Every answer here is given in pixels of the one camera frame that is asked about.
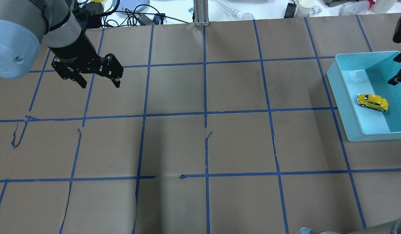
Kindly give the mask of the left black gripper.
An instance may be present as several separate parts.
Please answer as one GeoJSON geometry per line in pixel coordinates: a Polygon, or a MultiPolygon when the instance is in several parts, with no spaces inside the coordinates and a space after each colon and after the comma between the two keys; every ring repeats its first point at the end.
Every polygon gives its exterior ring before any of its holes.
{"type": "Polygon", "coordinates": [[[116,88],[120,87],[123,66],[112,53],[99,56],[84,32],[72,44],[52,47],[51,51],[55,55],[51,65],[61,79],[70,79],[85,89],[87,81],[82,74],[97,74],[110,79],[116,88]]]}

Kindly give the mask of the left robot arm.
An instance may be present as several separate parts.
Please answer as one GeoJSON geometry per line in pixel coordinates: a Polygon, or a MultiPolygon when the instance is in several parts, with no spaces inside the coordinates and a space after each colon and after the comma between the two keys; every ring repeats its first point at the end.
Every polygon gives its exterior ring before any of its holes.
{"type": "Polygon", "coordinates": [[[82,74],[97,74],[119,88],[123,66],[111,53],[99,56],[85,30],[64,0],[0,0],[0,77],[28,74],[44,43],[61,79],[86,88],[82,74]]]}

